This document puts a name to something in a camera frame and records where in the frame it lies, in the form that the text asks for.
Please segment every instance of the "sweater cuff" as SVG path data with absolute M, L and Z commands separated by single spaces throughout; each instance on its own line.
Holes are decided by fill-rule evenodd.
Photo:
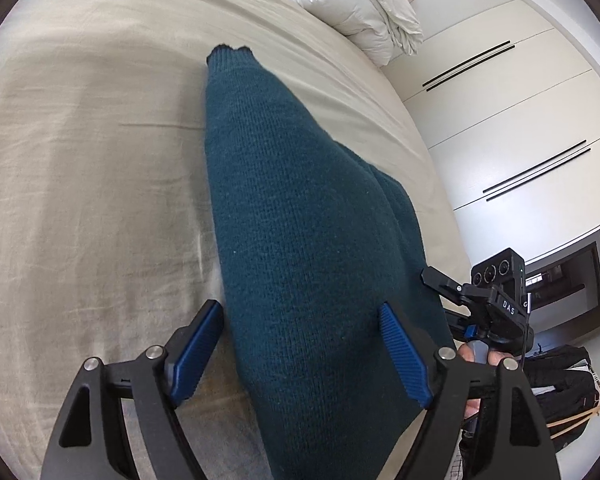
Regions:
M 211 51 L 211 54 L 206 58 L 206 64 L 209 66 L 209 71 L 211 71 L 225 70 L 237 65 L 253 66 L 258 65 L 258 62 L 248 46 L 233 49 L 229 45 L 222 44 Z

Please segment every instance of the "blue gripper pad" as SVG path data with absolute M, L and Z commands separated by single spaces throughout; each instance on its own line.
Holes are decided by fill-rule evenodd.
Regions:
M 433 400 L 433 393 L 427 381 L 426 365 L 388 303 L 380 307 L 379 314 L 384 346 L 394 362 L 402 386 L 411 399 L 417 400 L 422 408 L 427 408 Z
M 179 406 L 196 391 L 223 328 L 222 306 L 216 302 L 173 367 L 173 386 L 169 396 L 174 406 Z

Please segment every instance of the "knit fabric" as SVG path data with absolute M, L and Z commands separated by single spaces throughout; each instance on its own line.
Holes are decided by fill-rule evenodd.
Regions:
M 276 480 L 372 480 L 420 409 L 379 333 L 400 298 L 452 343 L 404 189 L 248 48 L 207 58 L 206 163 L 238 373 Z

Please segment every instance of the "white duvet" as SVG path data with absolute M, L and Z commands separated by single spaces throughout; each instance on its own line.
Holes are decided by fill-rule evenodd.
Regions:
M 376 66 L 384 66 L 396 49 L 415 54 L 422 29 L 408 0 L 293 0 L 335 28 Z

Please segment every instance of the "human hand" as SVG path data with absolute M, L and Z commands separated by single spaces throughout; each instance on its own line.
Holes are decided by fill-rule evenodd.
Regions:
M 471 363 L 475 361 L 474 351 L 467 343 L 462 343 L 462 345 L 460 345 L 460 348 L 458 349 L 458 355 L 465 361 L 469 361 Z M 507 354 L 506 352 L 489 350 L 487 361 L 492 366 L 498 366 L 500 361 L 502 361 L 505 357 L 513 357 L 513 355 Z M 466 402 L 466 406 L 464 407 L 464 418 L 469 418 L 470 416 L 478 413 L 478 411 L 480 411 L 480 399 L 470 399 Z

